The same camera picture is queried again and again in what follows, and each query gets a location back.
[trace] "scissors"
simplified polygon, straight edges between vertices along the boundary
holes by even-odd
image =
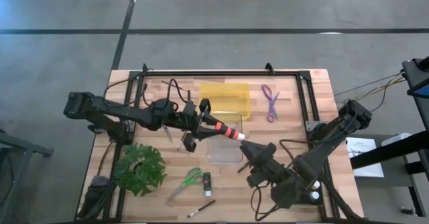
[[[179,193],[182,192],[186,187],[191,184],[202,184],[202,170],[199,167],[195,167],[186,174],[185,180],[183,183],[173,192],[173,194],[168,197],[167,201],[171,201],[174,197],[176,197]]]
[[[274,119],[279,119],[277,115],[277,111],[275,110],[274,104],[277,101],[277,97],[279,96],[279,93],[273,98],[273,92],[271,91],[270,87],[266,84],[262,84],[262,91],[263,94],[268,98],[269,101],[269,111],[267,115],[267,120],[269,122],[273,122]]]

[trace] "black pen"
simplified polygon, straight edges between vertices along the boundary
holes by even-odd
[[[195,214],[199,213],[200,211],[204,210],[204,209],[205,209],[205,208],[207,208],[209,205],[211,205],[211,204],[213,204],[213,203],[215,203],[215,202],[216,202],[216,200],[213,200],[213,201],[211,201],[211,202],[209,202],[209,203],[205,204],[205,206],[203,206],[203,207],[199,208],[198,210],[194,211],[193,213],[189,214],[189,215],[188,215],[188,218],[193,217]]]

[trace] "wire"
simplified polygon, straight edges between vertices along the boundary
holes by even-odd
[[[292,155],[292,153],[287,149],[287,147],[285,147],[284,145],[283,145],[283,143],[282,142],[284,142],[284,139],[282,139],[282,140],[280,140],[279,141],[279,144],[281,145],[281,147],[288,153],[288,155],[289,155],[289,157],[290,157],[290,159],[291,159],[291,161],[293,162],[294,161],[294,156]]]
[[[292,153],[287,149],[287,147],[285,147],[282,143],[283,140],[279,141],[279,144],[282,146],[283,149],[285,149],[285,151],[288,153],[289,157],[291,158],[291,164],[288,166],[288,168],[294,163],[294,156],[292,155]],[[294,185],[297,182],[297,178],[296,176],[294,176],[295,180],[294,180]],[[272,187],[272,183],[271,182],[267,182],[267,184],[265,186],[256,186],[256,189],[253,191],[252,197],[250,198],[250,207],[252,208],[252,210],[255,212],[255,221],[261,221],[262,219],[266,218],[269,214],[273,213],[274,211],[278,210],[280,207],[275,204],[269,211],[266,212],[259,212],[259,208],[261,207],[261,202],[262,202],[262,192],[261,189],[267,187],[269,184],[271,184]],[[256,209],[255,207],[253,207],[253,197],[255,196],[255,193],[258,192],[258,200],[257,200],[257,206]]]
[[[371,93],[371,94],[370,94],[370,96],[371,96],[371,95],[374,95],[375,93],[379,93],[379,92],[381,92],[382,90],[384,90],[384,88],[387,88],[387,87],[393,86],[394,84],[397,84],[397,83],[401,83],[401,82],[406,81],[406,80],[401,80],[401,79],[402,79],[402,77],[401,77],[401,78],[396,79],[396,80],[395,80],[395,81],[393,81],[390,85],[385,85],[385,86],[380,87],[381,89],[379,89],[378,91],[375,91],[375,92]]]
[[[356,120],[356,117],[357,117],[357,111],[355,111],[355,114],[353,115],[353,118],[346,125],[345,129],[348,129],[350,127],[350,125],[352,124],[352,122],[354,120]],[[329,139],[323,140],[321,142],[299,141],[299,140],[294,140],[294,139],[281,139],[280,142],[279,142],[279,144],[283,147],[283,149],[285,149],[285,151],[288,152],[289,156],[291,156],[291,153],[289,152],[289,150],[285,146],[283,146],[282,142],[292,142],[292,143],[301,143],[301,144],[323,144],[323,143],[326,143],[326,142],[331,142],[332,140],[340,137],[341,135],[342,135],[342,133],[339,133],[339,134],[335,135],[334,137],[330,137]]]
[[[262,219],[266,218],[269,214],[279,209],[279,206],[276,204],[269,211],[262,212],[262,213],[259,212],[259,208],[261,207],[261,201],[262,201],[261,189],[267,187],[268,185],[269,185],[269,182],[265,186],[256,186],[256,189],[253,191],[252,197],[250,198],[250,207],[252,208],[253,211],[255,211],[255,221],[261,221]],[[255,196],[256,191],[258,192],[259,198],[255,209],[253,207],[253,197]]]
[[[370,112],[374,112],[375,110],[377,110],[378,108],[380,108],[380,107],[382,106],[382,104],[384,103],[384,99],[386,98],[386,90],[387,90],[387,88],[388,88],[388,84],[387,84],[387,87],[385,87],[385,88],[384,88],[383,98],[382,98],[382,100],[381,100],[380,104],[379,104],[376,108],[374,108],[374,109],[370,110]]]
[[[128,103],[124,103],[124,104],[114,104],[114,105],[109,104],[109,103],[107,102],[107,100],[106,100],[106,94],[107,94],[107,91],[108,91],[111,87],[116,86],[116,85],[121,84],[121,83],[126,82],[126,81],[131,82],[131,81],[133,81],[133,80],[137,79],[137,77],[139,77],[139,76],[142,76],[142,75],[141,75],[141,74],[136,74],[135,76],[129,77],[129,78],[125,79],[125,80],[120,80],[119,82],[115,82],[115,83],[113,83],[112,85],[108,86],[108,87],[105,89],[105,92],[104,92],[104,94],[103,94],[103,102],[104,102],[104,104],[105,104],[106,106],[108,106],[108,107],[124,107],[124,106],[128,106],[128,105],[130,105],[130,104],[132,104],[132,103],[135,103],[135,102],[136,102],[136,101],[137,101],[137,100],[142,96],[142,94],[144,94],[144,89],[141,91],[140,95],[134,99],[134,101],[130,101],[130,102],[128,102]]]
[[[400,74],[401,74],[401,72],[399,72],[399,73],[397,73],[397,74],[393,74],[393,75],[391,75],[391,76],[387,76],[387,77],[381,78],[381,79],[379,79],[379,80],[374,80],[373,82],[369,82],[369,83],[367,83],[367,84],[363,84],[363,85],[358,86],[358,87],[355,87],[355,88],[353,88],[353,89],[350,89],[350,90],[347,90],[347,91],[343,91],[343,92],[337,93],[337,94],[335,94],[334,96],[338,96],[338,95],[341,95],[341,94],[344,94],[344,93],[348,93],[348,92],[350,92],[350,91],[353,91],[353,90],[356,90],[356,89],[360,89],[361,87],[366,87],[366,86],[368,86],[368,85],[371,85],[371,84],[377,83],[377,82],[382,81],[382,80],[385,80],[385,79],[389,79],[389,78],[391,78],[391,77],[393,77],[393,76],[397,76],[397,75],[400,75]]]
[[[11,169],[11,186],[9,187],[9,190],[7,190],[5,197],[1,201],[0,208],[1,208],[1,206],[3,206],[4,202],[6,201],[7,197],[9,196],[9,193],[11,192],[13,183],[15,182],[14,181],[15,177],[14,177],[14,173],[13,173],[12,160],[11,160],[11,156],[9,156],[9,154],[7,155],[7,159],[9,160],[9,167]]]
[[[142,94],[141,94],[141,97],[143,98],[143,102],[144,102],[148,107],[151,107],[151,108],[154,108],[154,109],[163,109],[163,108],[166,108],[166,107],[167,107],[167,105],[168,105],[168,100],[170,100],[170,91],[171,91],[171,87],[172,87],[172,83],[173,83],[173,82],[176,84],[176,85],[173,85],[173,86],[174,86],[174,87],[176,87],[176,89],[177,89],[177,93],[179,94],[180,99],[181,99],[184,103],[187,103],[187,101],[185,101],[185,99],[182,97],[182,94],[180,94],[179,84],[177,83],[176,79],[174,79],[174,78],[171,78],[171,79],[170,79],[170,81],[169,81],[169,83],[168,83],[167,97],[166,97],[167,101],[166,101],[166,103],[164,104],[164,106],[163,106],[163,107],[155,107],[155,106],[150,105],[150,104],[148,104],[148,103],[147,103],[146,98],[145,98],[145,91],[146,91],[146,88],[147,88],[147,84],[146,84],[146,83],[143,85],[143,90],[142,90]]]
[[[103,154],[103,157],[101,157],[99,171],[97,171],[97,176],[100,176],[101,168],[103,167],[103,163],[105,162],[105,158],[107,156],[107,152],[109,151],[110,146],[112,146],[112,144],[113,144],[113,141],[110,142],[109,146],[107,146],[107,149],[106,149],[105,153]]]

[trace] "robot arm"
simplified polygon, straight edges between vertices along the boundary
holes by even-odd
[[[247,182],[251,188],[264,181],[271,186],[271,199],[278,208],[289,209],[302,196],[308,194],[316,180],[321,180],[340,209],[348,219],[361,220],[344,202],[333,184],[322,173],[323,162],[343,142],[343,140],[358,129],[368,127],[371,112],[356,101],[349,101],[339,111],[339,116],[330,123],[318,123],[309,133],[311,144],[316,147],[296,156],[290,168],[273,159],[276,146],[272,143],[261,145],[249,141],[241,142],[241,151],[249,161],[251,175]]]
[[[110,138],[125,140],[126,144],[133,141],[127,136],[130,121],[151,131],[157,131],[163,125],[189,131],[184,138],[185,148],[189,152],[195,151],[195,139],[201,141],[218,134],[238,140],[245,137],[210,115],[211,107],[208,99],[201,101],[199,114],[195,111],[196,105],[192,101],[186,103],[182,112],[177,111],[177,107],[178,105],[169,99],[159,99],[145,109],[138,109],[108,101],[92,93],[71,92],[68,95],[64,114],[71,119],[86,119],[92,123],[88,127],[91,131],[97,133],[99,129],[104,129]],[[113,121],[106,115],[118,117],[121,121]],[[202,127],[201,123],[214,128]]]

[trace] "green leaves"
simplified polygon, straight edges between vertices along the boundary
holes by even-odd
[[[135,196],[152,192],[148,187],[162,185],[166,162],[160,151],[152,146],[133,144],[124,147],[125,156],[115,166],[113,177],[116,184],[130,190]]]

